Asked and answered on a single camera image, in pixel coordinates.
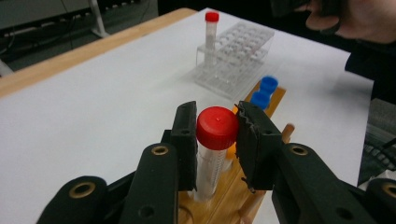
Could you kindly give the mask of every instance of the red cap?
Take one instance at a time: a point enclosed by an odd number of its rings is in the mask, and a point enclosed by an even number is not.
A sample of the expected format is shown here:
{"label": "red cap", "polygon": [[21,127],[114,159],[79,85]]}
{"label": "red cap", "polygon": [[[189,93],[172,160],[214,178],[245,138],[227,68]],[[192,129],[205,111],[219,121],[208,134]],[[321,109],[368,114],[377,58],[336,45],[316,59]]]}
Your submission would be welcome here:
{"label": "red cap", "polygon": [[215,11],[208,11],[205,14],[205,20],[210,22],[218,22],[219,21],[219,13]]}
{"label": "red cap", "polygon": [[198,116],[197,139],[209,149],[227,149],[235,142],[238,127],[238,119],[231,110],[212,106]]}

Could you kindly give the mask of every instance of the white table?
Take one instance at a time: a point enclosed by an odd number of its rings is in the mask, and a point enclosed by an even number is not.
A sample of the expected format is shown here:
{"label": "white table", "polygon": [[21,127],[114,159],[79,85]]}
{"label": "white table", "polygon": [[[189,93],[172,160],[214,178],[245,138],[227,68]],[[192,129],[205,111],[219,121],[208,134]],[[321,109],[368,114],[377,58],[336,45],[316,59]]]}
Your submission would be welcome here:
{"label": "white table", "polygon": [[[233,102],[193,83],[205,13],[125,44],[0,98],[0,223],[35,223],[57,190],[81,175],[108,184],[135,170],[178,105]],[[218,32],[239,21],[220,14]],[[287,92],[273,115],[291,141],[312,147],[356,185],[372,81],[344,72],[348,53],[276,32],[268,64]],[[266,197],[256,220],[275,218]]]}

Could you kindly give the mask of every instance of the blue screw cap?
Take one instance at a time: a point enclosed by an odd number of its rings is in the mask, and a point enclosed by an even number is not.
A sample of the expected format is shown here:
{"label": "blue screw cap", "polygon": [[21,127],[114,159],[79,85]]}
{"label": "blue screw cap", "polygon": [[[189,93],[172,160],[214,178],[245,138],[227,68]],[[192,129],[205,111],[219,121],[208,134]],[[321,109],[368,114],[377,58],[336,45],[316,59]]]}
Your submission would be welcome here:
{"label": "blue screw cap", "polygon": [[260,84],[260,91],[267,92],[269,95],[274,93],[277,87],[277,79],[271,76],[266,76],[262,78],[262,83]]}
{"label": "blue screw cap", "polygon": [[270,104],[270,96],[271,94],[267,92],[255,91],[251,96],[250,102],[264,110]]}

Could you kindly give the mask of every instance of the black sleeve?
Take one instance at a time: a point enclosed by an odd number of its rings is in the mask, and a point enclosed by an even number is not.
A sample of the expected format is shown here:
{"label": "black sleeve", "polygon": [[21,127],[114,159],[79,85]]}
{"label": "black sleeve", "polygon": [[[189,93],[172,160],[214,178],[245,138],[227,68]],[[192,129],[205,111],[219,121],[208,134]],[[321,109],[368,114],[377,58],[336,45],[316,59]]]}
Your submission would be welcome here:
{"label": "black sleeve", "polygon": [[396,105],[396,42],[379,45],[359,41],[346,62],[346,70],[374,81],[372,99]]}

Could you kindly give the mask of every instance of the clear plastic tube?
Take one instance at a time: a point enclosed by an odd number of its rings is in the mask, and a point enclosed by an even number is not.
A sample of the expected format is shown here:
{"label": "clear plastic tube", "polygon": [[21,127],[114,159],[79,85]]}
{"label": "clear plastic tube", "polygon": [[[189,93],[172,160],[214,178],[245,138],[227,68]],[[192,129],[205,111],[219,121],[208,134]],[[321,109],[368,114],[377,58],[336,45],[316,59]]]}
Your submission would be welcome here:
{"label": "clear plastic tube", "polygon": [[205,65],[212,67],[215,64],[215,41],[216,31],[219,21],[218,12],[207,12],[205,15],[206,33],[205,33]]}
{"label": "clear plastic tube", "polygon": [[197,202],[210,200],[216,191],[227,149],[212,150],[202,145],[198,148],[197,191],[193,199]]}
{"label": "clear plastic tube", "polygon": [[197,188],[190,193],[196,202],[208,201],[215,194],[227,148],[235,142],[238,127],[235,114],[224,107],[211,106],[198,116]]}
{"label": "clear plastic tube", "polygon": [[232,159],[225,159],[222,167],[222,172],[227,172],[231,169],[233,166],[233,160]]}

